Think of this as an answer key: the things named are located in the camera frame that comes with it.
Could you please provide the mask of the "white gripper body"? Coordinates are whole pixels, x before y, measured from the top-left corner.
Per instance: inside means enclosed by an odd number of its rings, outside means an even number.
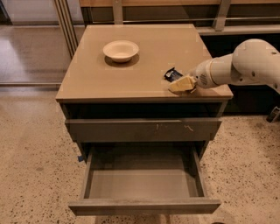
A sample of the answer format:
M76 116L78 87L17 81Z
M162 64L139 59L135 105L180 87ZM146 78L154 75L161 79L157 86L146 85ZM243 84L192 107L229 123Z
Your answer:
M208 59L199 63L196 67L190 70L190 75L195 79L196 85L201 88L216 88L211 75L212 60Z

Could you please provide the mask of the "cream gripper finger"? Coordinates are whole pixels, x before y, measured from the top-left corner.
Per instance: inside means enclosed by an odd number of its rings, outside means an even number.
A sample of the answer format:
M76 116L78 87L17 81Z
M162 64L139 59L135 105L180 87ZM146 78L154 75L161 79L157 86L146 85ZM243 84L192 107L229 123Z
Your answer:
M195 89L195 86L196 80L190 75L185 75L177 80L172 81L169 85L169 90L173 93L192 91Z

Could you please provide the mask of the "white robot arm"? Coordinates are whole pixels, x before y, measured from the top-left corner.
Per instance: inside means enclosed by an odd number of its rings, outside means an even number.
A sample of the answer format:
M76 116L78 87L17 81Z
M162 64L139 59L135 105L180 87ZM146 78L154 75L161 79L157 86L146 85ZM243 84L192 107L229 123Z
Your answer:
M270 43L253 38L234 52L201 62L169 85L173 93L221 85L266 85L280 94L280 52Z

